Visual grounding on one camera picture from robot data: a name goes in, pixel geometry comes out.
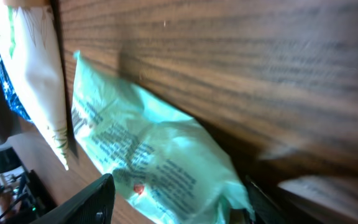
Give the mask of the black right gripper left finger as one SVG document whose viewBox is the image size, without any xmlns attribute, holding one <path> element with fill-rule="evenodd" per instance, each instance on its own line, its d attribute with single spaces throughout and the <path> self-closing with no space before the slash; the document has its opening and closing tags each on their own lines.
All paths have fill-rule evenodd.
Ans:
<svg viewBox="0 0 358 224">
<path fill-rule="evenodd" d="M 115 196 L 113 176 L 104 174 L 31 224 L 110 224 Z"/>
</svg>

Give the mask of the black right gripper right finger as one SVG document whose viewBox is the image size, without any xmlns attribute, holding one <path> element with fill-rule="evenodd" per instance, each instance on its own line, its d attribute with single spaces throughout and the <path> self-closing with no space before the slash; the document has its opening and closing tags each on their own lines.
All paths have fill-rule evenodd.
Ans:
<svg viewBox="0 0 358 224">
<path fill-rule="evenodd" d="M 290 223 L 284 211 L 250 177 L 246 177 L 246 188 L 255 214 L 255 219 L 252 223 Z"/>
</svg>

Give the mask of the teal wet wipes pack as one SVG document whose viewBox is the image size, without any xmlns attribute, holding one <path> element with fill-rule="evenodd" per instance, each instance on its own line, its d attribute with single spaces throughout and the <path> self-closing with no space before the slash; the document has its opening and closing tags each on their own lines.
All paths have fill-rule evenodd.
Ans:
<svg viewBox="0 0 358 224">
<path fill-rule="evenodd" d="M 73 56 L 75 139 L 133 208 L 155 223 L 227 223 L 232 210 L 255 215 L 230 157 L 197 120 Z"/>
</svg>

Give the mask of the blue snack wrapper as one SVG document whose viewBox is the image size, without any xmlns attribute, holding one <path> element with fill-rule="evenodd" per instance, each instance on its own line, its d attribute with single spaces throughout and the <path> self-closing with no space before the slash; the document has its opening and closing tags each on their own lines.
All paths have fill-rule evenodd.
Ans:
<svg viewBox="0 0 358 224">
<path fill-rule="evenodd" d="M 16 114 L 18 114 L 24 120 L 32 123 L 30 116 L 24 109 L 16 91 L 14 90 L 11 79 L 7 74 L 6 68 L 4 66 L 1 57 L 0 57 L 0 85 L 9 109 L 15 112 Z"/>
</svg>

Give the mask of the white tube gold cap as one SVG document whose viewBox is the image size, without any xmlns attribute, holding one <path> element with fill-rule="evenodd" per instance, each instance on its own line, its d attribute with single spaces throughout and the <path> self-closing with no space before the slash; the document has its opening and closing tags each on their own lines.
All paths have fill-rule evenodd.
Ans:
<svg viewBox="0 0 358 224">
<path fill-rule="evenodd" d="M 0 1 L 0 56 L 25 111 L 67 168 L 65 84 L 50 1 Z"/>
</svg>

